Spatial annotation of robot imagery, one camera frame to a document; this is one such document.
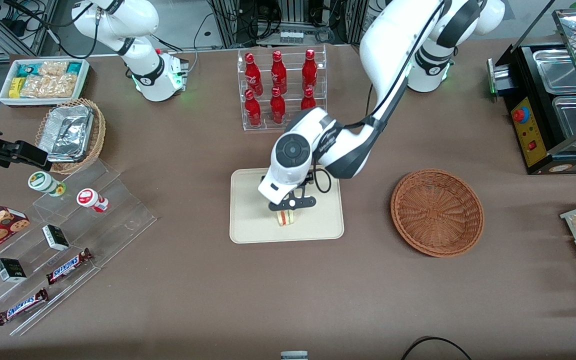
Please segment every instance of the red switch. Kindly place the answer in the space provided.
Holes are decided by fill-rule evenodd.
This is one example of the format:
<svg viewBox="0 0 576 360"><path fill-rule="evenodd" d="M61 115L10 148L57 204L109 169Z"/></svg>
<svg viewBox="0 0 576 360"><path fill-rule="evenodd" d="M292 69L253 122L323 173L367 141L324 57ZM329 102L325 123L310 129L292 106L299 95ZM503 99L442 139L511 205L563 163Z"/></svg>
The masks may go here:
<svg viewBox="0 0 576 360"><path fill-rule="evenodd" d="M512 112L512 120L517 121L517 123L524 120L526 113L522 109L517 109Z"/></svg>

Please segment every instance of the empty wicker basket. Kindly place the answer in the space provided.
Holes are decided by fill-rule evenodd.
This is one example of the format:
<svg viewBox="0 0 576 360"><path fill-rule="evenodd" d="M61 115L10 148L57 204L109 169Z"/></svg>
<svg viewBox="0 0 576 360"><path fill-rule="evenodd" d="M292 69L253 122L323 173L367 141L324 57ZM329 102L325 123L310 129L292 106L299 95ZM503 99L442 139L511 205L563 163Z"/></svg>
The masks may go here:
<svg viewBox="0 0 576 360"><path fill-rule="evenodd" d="M484 227L477 194L461 178L439 169L402 178L392 193L390 214L410 246L436 257L466 253Z"/></svg>
<svg viewBox="0 0 576 360"><path fill-rule="evenodd" d="M104 119L104 114L101 113L97 105L87 100L86 98L78 98L77 100L70 100L64 102L63 104L57 105L57 107L73 107L75 105L86 105L94 110L94 119L92 124L92 129L90 130L90 140L88 141L88 148L86 157L80 162L53 162L52 168L50 169L53 173L69 175L74 173L79 169L84 169L85 167L91 166L98 159L101 149L104 146L104 137L106 136L106 120ZM46 120L48 120L48 114L43 117L43 121L39 126L39 131L34 139L34 145L39 145L39 140L42 138L44 133L44 126L46 125Z"/></svg>

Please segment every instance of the red emergency stop button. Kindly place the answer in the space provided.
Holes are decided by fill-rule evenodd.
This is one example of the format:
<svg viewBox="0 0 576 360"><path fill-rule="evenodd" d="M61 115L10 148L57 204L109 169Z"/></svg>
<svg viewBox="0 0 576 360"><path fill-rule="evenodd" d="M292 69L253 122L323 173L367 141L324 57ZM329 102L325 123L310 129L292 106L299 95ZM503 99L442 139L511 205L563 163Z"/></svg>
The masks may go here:
<svg viewBox="0 0 576 360"><path fill-rule="evenodd" d="M517 123L519 123L519 121L524 120L524 110L522 109L514 110L514 112L512 112L512 120L517 121Z"/></svg>
<svg viewBox="0 0 576 360"><path fill-rule="evenodd" d="M525 124L528 118L530 118L530 110L528 110L528 107L522 106L512 112L512 120L519 124Z"/></svg>

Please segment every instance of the yellow snack package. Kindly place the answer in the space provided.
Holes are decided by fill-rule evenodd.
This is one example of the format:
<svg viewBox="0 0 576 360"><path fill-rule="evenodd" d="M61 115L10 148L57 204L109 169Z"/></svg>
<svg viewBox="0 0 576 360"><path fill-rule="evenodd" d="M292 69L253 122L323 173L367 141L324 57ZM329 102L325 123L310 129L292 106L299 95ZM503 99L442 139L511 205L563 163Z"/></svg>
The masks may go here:
<svg viewBox="0 0 576 360"><path fill-rule="evenodd" d="M10 89L8 90L8 97L10 99L18 99L19 92L24 87L24 83L26 82L25 77L14 77L12 82L10 82Z"/></svg>

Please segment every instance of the table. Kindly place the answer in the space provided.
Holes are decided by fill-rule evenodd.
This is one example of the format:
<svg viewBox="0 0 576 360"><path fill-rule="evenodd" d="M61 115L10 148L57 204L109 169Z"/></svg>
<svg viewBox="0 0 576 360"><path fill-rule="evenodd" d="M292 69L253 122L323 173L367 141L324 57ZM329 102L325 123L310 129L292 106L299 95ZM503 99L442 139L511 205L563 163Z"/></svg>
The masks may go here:
<svg viewBox="0 0 576 360"><path fill-rule="evenodd" d="M268 166L279 136L242 130L237 52L200 53L187 91L161 103L135 91L119 57L91 57L102 159L160 219L26 335L0 328L0 359L268 360L304 349L313 360L390 360L423 335L473 358L576 359L576 248L558 217L576 208L576 175L526 175L503 103L487 98L485 61L507 46L467 41L437 91L407 92L361 174L341 181L343 237L268 244L229 239L231 174ZM370 83L352 47L327 51L328 110L352 123ZM45 112L3 105L4 138L32 141ZM429 167L482 202L484 232L465 255L422 255L393 226L396 183ZM32 171L0 168L0 205L38 198ZM409 357L425 358L461 357L427 342Z"/></svg>

